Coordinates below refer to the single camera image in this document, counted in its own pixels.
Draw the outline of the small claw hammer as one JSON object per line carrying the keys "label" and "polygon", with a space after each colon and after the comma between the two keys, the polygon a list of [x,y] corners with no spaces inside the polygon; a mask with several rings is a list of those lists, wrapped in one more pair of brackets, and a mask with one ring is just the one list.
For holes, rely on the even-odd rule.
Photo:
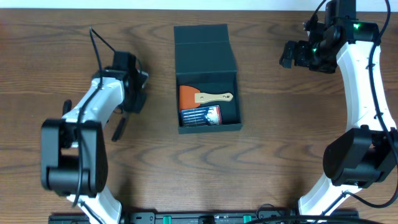
{"label": "small claw hammer", "polygon": [[127,126],[129,120],[129,113],[124,113],[122,118],[119,121],[118,126],[116,127],[116,130],[111,138],[112,142],[116,142],[120,140],[123,136],[124,130]]}

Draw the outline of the orange scraper wooden handle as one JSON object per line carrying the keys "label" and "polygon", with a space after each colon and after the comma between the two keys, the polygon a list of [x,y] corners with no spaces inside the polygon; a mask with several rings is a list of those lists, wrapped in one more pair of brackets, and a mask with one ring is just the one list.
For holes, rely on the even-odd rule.
{"label": "orange scraper wooden handle", "polygon": [[232,93],[204,93],[197,88],[187,85],[180,85],[179,92],[180,111],[198,108],[202,104],[211,103],[214,101],[231,101],[234,98]]}

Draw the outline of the blue precision screwdriver set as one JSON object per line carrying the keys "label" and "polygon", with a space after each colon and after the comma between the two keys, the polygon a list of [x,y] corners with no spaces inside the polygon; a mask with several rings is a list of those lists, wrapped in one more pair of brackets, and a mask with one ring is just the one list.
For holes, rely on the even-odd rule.
{"label": "blue precision screwdriver set", "polygon": [[180,112],[184,126],[221,125],[221,111],[218,105],[182,110]]}

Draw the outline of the dark green lidded box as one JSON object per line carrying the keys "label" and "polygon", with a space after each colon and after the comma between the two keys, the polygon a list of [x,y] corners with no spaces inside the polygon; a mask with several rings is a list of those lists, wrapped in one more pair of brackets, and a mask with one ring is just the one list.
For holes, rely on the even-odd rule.
{"label": "dark green lidded box", "polygon": [[176,97],[180,97],[182,85],[192,86],[210,94],[231,93],[230,102],[211,102],[207,106],[219,106],[221,124],[186,126],[181,112],[178,116],[178,133],[216,133],[239,131],[241,105],[239,102],[236,59],[231,48],[226,24],[175,26],[175,76]]}

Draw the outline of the black yellow screwdriver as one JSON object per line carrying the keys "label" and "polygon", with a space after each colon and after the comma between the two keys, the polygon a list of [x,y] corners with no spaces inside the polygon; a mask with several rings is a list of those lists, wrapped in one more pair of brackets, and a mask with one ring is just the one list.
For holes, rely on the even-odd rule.
{"label": "black yellow screwdriver", "polygon": [[62,115],[67,114],[72,110],[72,101],[71,100],[65,100],[63,103],[63,108],[62,108]]}

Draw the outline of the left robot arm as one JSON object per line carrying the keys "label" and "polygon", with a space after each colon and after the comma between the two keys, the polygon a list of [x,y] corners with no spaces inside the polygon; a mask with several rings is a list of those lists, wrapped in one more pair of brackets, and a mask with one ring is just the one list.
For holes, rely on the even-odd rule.
{"label": "left robot arm", "polygon": [[148,81],[135,55],[116,51],[113,63],[99,69],[90,89],[76,106],[64,102],[60,119],[46,119],[41,127],[41,184],[71,201],[90,223],[129,223],[129,214],[108,186],[108,159],[103,129],[114,110],[122,118],[112,136],[120,139],[129,114],[139,113]]}

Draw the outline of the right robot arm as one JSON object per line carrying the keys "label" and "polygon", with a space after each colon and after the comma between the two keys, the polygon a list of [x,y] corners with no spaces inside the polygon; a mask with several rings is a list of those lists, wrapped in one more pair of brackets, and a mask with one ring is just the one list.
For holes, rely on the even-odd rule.
{"label": "right robot arm", "polygon": [[346,131],[323,155],[323,174],[298,201],[298,212],[329,216],[346,198],[382,182],[397,165],[397,125],[389,111],[379,59],[382,31],[350,17],[304,23],[308,40],[289,41],[280,58],[285,68],[340,70],[346,98]]}

